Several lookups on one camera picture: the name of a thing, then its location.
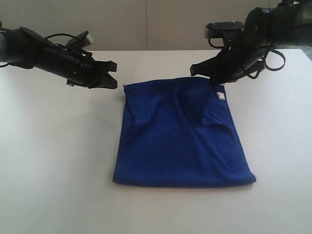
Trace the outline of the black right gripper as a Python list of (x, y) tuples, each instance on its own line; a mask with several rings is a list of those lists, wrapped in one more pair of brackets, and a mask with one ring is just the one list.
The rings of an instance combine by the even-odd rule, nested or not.
[(190, 74), (209, 77), (213, 87), (233, 82), (274, 48), (274, 43), (258, 36), (238, 36), (231, 41), (224, 39), (224, 51), (215, 58), (192, 64)]

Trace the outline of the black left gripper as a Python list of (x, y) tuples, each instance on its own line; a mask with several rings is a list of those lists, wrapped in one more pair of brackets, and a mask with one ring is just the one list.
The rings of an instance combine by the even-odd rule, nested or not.
[(70, 86), (117, 88), (117, 80), (108, 74), (117, 71), (115, 62), (96, 61), (90, 53), (85, 54), (60, 44), (45, 47), (36, 59), (36, 67), (67, 79)]

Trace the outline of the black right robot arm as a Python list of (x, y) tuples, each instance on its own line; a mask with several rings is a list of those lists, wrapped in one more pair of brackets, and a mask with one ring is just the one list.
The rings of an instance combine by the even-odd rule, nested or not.
[(267, 69), (270, 52), (285, 59), (278, 46), (310, 47), (312, 45), (312, 2), (284, 0), (276, 8), (257, 7), (244, 23), (212, 22), (205, 26), (205, 38), (222, 39), (219, 53), (190, 67), (191, 76), (203, 75), (212, 86), (236, 82), (243, 77), (258, 78)]

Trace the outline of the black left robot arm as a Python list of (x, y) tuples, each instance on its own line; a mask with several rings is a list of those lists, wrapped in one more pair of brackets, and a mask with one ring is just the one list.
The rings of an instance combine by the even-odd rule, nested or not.
[(65, 78), (69, 86), (116, 89), (117, 80), (109, 73), (116, 72), (117, 64), (94, 60), (92, 53), (84, 50), (93, 42), (89, 32), (68, 37), (66, 45), (61, 45), (52, 43), (52, 36), (42, 37), (25, 27), (1, 28), (1, 67), (39, 68)]

